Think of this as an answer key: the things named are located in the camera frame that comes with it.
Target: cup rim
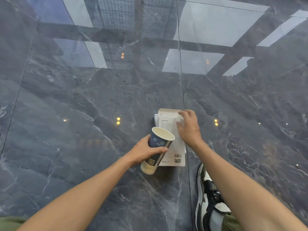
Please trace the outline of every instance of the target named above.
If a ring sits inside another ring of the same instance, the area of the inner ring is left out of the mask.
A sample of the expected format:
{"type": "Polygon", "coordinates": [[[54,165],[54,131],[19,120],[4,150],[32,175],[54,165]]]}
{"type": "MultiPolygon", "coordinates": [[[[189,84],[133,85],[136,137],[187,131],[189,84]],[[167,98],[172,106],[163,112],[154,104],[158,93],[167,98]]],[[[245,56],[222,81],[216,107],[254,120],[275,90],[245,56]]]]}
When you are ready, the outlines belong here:
{"type": "Polygon", "coordinates": [[[163,140],[167,140],[167,141],[173,141],[173,140],[175,140],[175,136],[174,136],[171,132],[165,130],[164,128],[153,127],[153,128],[152,128],[152,132],[153,132],[155,135],[157,135],[158,137],[162,138],[163,140]],[[162,130],[164,130],[165,132],[168,132],[168,134],[171,134],[171,135],[173,136],[173,139],[167,139],[167,138],[164,138],[164,137],[158,135],[157,133],[155,133],[155,129],[162,129],[162,130]]]}

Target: black and white sneaker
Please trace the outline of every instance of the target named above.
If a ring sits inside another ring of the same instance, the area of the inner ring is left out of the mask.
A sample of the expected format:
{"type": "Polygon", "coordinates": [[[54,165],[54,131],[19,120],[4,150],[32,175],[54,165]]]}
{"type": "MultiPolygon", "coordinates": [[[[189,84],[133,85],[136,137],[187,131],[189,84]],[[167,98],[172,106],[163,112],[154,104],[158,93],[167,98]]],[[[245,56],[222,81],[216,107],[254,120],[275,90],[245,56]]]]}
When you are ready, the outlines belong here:
{"type": "Polygon", "coordinates": [[[195,213],[196,228],[198,231],[210,231],[210,218],[214,210],[219,214],[231,214],[231,211],[203,164],[198,170],[197,183],[199,196],[195,213]]]}

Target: person's left hand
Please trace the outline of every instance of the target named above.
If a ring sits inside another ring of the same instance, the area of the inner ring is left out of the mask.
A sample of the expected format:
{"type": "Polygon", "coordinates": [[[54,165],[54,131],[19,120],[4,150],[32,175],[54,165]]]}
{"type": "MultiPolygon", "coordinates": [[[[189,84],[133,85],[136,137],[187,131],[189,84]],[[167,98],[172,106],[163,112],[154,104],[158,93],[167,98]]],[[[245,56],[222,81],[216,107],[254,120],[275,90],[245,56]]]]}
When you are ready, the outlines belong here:
{"type": "Polygon", "coordinates": [[[158,153],[166,153],[167,147],[149,147],[148,142],[151,135],[142,138],[137,144],[123,157],[129,162],[130,167],[142,163],[145,159],[158,153]]]}

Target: polished floor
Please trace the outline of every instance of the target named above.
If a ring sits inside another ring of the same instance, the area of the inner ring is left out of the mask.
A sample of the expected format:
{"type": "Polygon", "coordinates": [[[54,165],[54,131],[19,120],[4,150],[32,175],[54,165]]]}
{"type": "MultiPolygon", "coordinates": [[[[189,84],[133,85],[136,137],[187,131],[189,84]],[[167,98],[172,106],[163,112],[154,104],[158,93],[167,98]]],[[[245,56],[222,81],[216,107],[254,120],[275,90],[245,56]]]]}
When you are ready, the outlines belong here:
{"type": "MultiPolygon", "coordinates": [[[[0,215],[33,215],[173,108],[308,225],[307,19],[307,0],[0,0],[0,215]]],[[[185,157],[130,169],[88,230],[194,230],[185,157]]]]}

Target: shoe sole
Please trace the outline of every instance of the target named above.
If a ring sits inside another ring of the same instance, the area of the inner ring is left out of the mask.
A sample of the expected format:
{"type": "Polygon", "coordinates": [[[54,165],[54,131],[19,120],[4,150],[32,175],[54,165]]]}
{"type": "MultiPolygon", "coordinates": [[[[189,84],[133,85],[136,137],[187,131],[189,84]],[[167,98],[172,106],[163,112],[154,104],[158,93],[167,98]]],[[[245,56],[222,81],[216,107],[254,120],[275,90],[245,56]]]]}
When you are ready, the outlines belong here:
{"type": "Polygon", "coordinates": [[[197,208],[196,208],[196,212],[195,212],[195,225],[196,225],[196,229],[198,230],[198,226],[197,226],[197,216],[198,216],[198,211],[199,208],[201,209],[201,203],[202,203],[202,188],[201,188],[201,171],[203,168],[203,164],[200,165],[199,170],[198,170],[198,174],[197,174],[197,185],[198,185],[198,202],[197,202],[197,208]]]}

